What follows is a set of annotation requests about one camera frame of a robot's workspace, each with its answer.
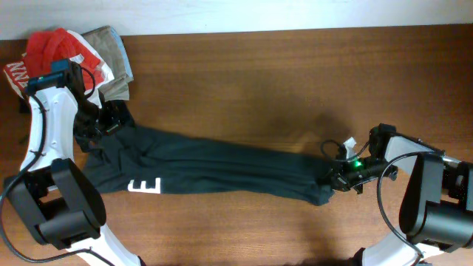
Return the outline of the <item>dark green t-shirt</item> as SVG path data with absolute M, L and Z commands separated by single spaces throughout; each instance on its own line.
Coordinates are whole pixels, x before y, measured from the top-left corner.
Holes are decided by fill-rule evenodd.
M 137 124 L 103 137 L 83 173 L 101 193 L 209 194 L 250 191 L 327 204 L 334 190 L 318 157 L 259 149 Z

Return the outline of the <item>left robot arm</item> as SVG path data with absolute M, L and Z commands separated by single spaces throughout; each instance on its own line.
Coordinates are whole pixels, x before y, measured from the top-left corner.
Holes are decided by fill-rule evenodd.
M 71 71 L 32 78 L 27 85 L 32 123 L 27 155 L 7 179 L 9 200 L 32 237 L 61 250 L 56 259 L 78 255 L 89 265 L 142 265 L 106 224 L 99 192 L 74 162 L 73 141 L 83 150 L 130 121 L 122 104 L 89 101 L 83 76 Z

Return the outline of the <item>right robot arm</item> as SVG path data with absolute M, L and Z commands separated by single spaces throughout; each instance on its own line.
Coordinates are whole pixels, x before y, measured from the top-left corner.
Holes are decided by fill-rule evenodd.
M 373 127 L 362 151 L 354 139 L 337 143 L 338 154 L 326 159 L 331 169 L 325 182 L 337 191 L 362 194 L 376 183 L 380 215 L 389 228 L 380 242 L 361 248 L 346 265 L 426 265 L 427 259 L 472 248 L 472 164 L 446 155 L 422 140 L 401 134 L 394 126 Z M 384 209 L 383 181 L 398 172 L 409 175 L 398 225 Z

